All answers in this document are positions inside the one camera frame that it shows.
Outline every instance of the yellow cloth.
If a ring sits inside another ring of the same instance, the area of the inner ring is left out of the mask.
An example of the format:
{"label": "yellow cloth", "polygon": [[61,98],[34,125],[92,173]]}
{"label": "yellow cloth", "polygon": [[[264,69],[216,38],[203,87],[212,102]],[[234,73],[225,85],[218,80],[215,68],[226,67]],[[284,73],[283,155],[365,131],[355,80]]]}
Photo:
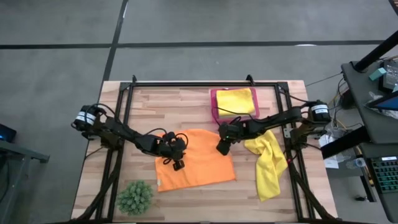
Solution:
{"label": "yellow cloth", "polygon": [[[218,90],[216,92],[217,106],[235,113],[252,113],[254,111],[253,96],[250,88],[237,90]],[[218,110],[220,116],[233,113]]]}
{"label": "yellow cloth", "polygon": [[246,140],[244,147],[261,155],[256,163],[257,194],[260,200],[278,196],[279,178],[287,168],[287,162],[274,134],[268,130],[256,139]]}

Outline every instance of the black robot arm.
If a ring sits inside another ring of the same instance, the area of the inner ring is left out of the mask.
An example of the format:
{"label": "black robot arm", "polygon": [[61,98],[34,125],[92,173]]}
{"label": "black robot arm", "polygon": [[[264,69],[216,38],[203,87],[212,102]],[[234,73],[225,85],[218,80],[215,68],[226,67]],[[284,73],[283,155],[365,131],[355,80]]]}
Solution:
{"label": "black robot arm", "polygon": [[[302,116],[301,109],[304,107],[308,107],[307,118]],[[307,136],[311,134],[317,136],[324,134],[323,128],[330,122],[327,104],[319,100],[309,101],[302,106],[294,106],[287,111],[264,119],[232,121],[229,124],[224,122],[218,128],[221,140],[217,145],[217,150],[222,155],[227,155],[231,144],[245,139],[254,139],[269,129],[294,122],[301,122],[302,125],[290,131],[293,144],[307,142]]]}
{"label": "black robot arm", "polygon": [[182,157],[187,146],[184,140],[178,138],[173,132],[168,133],[162,128],[157,128],[165,132],[162,137],[149,133],[141,134],[110,116],[106,116],[106,121],[103,123],[101,122],[102,115],[106,116],[103,108],[85,105],[72,122],[72,127],[81,131],[81,135],[89,140],[96,136],[100,137],[103,147],[118,150],[122,146],[122,141],[127,140],[136,145],[137,149],[144,154],[164,157],[167,163],[173,160],[174,170],[184,167]]}

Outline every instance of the wooden table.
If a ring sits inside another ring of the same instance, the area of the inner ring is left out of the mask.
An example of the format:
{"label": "wooden table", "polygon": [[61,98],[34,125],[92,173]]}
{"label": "wooden table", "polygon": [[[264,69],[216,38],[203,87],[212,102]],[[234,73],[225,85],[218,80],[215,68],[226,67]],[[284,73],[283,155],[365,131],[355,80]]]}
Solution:
{"label": "wooden table", "polygon": [[[287,81],[290,94],[307,99],[303,81]],[[104,82],[100,103],[115,108],[120,82]],[[275,91],[271,87],[256,87],[261,118],[278,113]],[[167,131],[202,128],[217,133],[217,124],[210,113],[209,87],[145,87],[134,88],[129,126],[140,133],[154,128]],[[292,99],[293,106],[301,105]],[[281,128],[272,130],[284,150]],[[87,153],[99,148],[99,142],[89,144]],[[272,199],[260,202],[256,191],[255,164],[258,155],[234,144],[231,153],[236,172],[236,181],[205,185],[190,189],[157,192],[154,157],[147,156],[127,142],[124,147],[123,163],[118,192],[133,180],[145,180],[154,189],[153,205],[140,216],[129,217],[115,208],[115,222],[290,222],[296,221],[294,200],[289,172],[286,170],[279,180],[281,193]],[[326,208],[336,217],[335,203],[331,194],[322,154],[308,147],[303,149],[310,188]],[[100,189],[106,150],[90,156],[84,163],[76,195],[72,218],[83,213]],[[303,214],[307,209],[300,190]],[[104,211],[108,210],[109,197]]]}

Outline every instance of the table leg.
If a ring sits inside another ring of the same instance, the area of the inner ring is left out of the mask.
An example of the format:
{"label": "table leg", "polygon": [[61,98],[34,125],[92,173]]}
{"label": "table leg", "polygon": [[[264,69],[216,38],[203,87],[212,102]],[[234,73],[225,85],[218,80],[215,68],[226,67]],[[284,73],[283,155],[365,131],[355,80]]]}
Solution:
{"label": "table leg", "polygon": [[339,152],[343,152],[346,149],[357,146],[362,142],[370,142],[370,137],[365,126],[355,129],[343,137],[336,139],[325,146],[322,146],[322,156],[324,159],[329,158],[338,154]]}

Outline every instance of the orange towel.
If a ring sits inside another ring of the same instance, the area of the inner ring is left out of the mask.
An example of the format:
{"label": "orange towel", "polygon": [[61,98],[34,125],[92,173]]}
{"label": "orange towel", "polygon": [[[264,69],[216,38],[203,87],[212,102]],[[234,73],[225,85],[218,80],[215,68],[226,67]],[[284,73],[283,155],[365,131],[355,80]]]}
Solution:
{"label": "orange towel", "polygon": [[173,161],[163,165],[164,158],[157,158],[155,168],[159,192],[235,180],[231,154],[223,156],[216,149],[220,140],[218,134],[203,129],[175,133],[184,133],[189,139],[182,159],[185,167],[174,171]]}

